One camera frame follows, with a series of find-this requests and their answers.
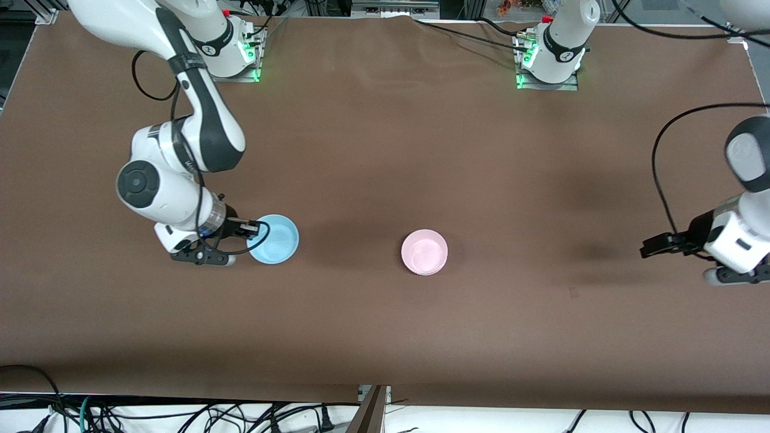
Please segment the light blue plate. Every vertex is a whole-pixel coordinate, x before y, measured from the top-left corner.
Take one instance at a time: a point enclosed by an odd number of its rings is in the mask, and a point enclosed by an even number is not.
[[[270,233],[262,245],[250,251],[252,257],[264,264],[278,264],[288,260],[300,245],[300,232],[292,220],[283,215],[265,215],[258,221],[268,223]],[[251,247],[262,239],[266,231],[265,226],[259,226],[259,234],[247,240],[246,246]]]

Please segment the brown table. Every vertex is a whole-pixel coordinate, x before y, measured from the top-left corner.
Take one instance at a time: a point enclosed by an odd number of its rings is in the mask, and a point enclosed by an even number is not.
[[[132,134],[169,104],[136,91],[133,50],[62,14],[0,116],[0,361],[70,392],[354,401],[388,383],[411,404],[770,412],[768,287],[638,254],[667,229],[655,135],[760,100],[746,53],[623,27],[591,45],[579,92],[538,92],[516,89],[507,50],[408,18],[289,20],[262,82],[219,86],[248,150],[206,181],[244,216],[292,218],[300,248],[216,269],[169,260],[118,201]],[[139,75],[172,86],[159,60]],[[740,191],[721,149],[758,112],[665,137],[680,225]],[[432,277],[398,254],[425,227],[450,248]]]

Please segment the pink bowl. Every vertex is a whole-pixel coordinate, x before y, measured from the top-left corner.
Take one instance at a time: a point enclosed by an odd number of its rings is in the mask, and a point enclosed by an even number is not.
[[[432,275],[447,262],[447,241],[440,234],[422,229],[412,232],[401,245],[401,260],[417,275]]]

